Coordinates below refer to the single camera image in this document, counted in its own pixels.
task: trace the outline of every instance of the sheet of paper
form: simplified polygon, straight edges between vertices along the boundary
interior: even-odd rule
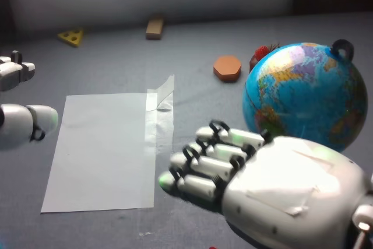
[[[160,124],[167,112],[172,119],[173,84],[171,76],[168,94],[161,86],[148,93],[66,97],[41,212],[153,207],[157,127],[173,130],[173,124]],[[158,110],[147,111],[163,104],[168,110],[159,120]]]

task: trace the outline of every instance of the orange hexagon block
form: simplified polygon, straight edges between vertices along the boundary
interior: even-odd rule
[[[214,64],[214,73],[223,82],[235,82],[241,74],[241,62],[234,55],[219,57]]]

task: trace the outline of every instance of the red strawberry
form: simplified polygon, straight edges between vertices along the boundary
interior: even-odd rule
[[[269,49],[267,46],[261,46],[255,51],[255,58],[260,61],[266,55],[269,54]]]

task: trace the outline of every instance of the globe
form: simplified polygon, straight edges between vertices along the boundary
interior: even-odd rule
[[[341,39],[332,47],[291,44],[262,58],[243,92],[248,129],[345,150],[360,133],[368,111],[367,89],[351,62],[353,54],[353,45]]]

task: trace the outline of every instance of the gray table surface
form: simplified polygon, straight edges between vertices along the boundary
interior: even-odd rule
[[[72,48],[55,37],[7,46],[35,63],[29,82],[1,93],[2,103],[45,104],[62,116],[70,94],[145,92],[175,74],[173,148],[163,147],[156,177],[171,150],[193,140],[211,118],[245,129],[241,96],[248,61],[262,44],[315,42],[339,38],[355,45],[354,62],[368,88],[365,127],[345,151],[369,174],[373,171],[373,13],[303,16],[166,26],[161,41],[146,41],[145,28],[85,34]],[[236,55],[242,75],[224,85],[213,75],[219,55]],[[170,198],[154,186],[154,208],[40,214],[58,133],[39,145],[0,156],[0,243],[6,249],[253,248],[237,237],[224,217]],[[146,236],[139,233],[151,232]]]

